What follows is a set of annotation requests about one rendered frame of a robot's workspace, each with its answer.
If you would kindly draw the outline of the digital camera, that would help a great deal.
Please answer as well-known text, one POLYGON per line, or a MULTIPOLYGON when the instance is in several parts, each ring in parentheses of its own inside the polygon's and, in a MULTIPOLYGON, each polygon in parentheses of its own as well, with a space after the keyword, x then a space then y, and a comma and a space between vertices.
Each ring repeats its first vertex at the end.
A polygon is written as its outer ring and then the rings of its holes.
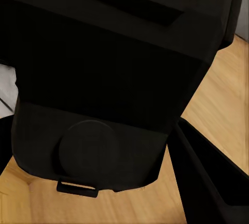
POLYGON ((12 154, 57 191, 145 187, 242 0, 0 0, 0 64, 16 69, 12 154))

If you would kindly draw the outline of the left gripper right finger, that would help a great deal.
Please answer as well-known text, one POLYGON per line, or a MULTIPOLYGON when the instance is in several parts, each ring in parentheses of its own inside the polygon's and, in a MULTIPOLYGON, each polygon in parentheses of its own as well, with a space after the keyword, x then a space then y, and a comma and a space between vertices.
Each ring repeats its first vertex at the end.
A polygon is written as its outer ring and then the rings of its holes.
POLYGON ((187 224, 249 224, 249 175, 180 117, 167 146, 187 224))

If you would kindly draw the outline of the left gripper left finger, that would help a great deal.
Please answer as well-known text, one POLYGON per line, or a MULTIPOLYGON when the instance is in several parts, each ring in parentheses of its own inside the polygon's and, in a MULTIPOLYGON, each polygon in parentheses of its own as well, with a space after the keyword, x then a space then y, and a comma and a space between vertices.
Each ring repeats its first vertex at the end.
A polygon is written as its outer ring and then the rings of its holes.
POLYGON ((11 147, 11 127, 13 116, 0 118, 0 175, 13 157, 11 147))

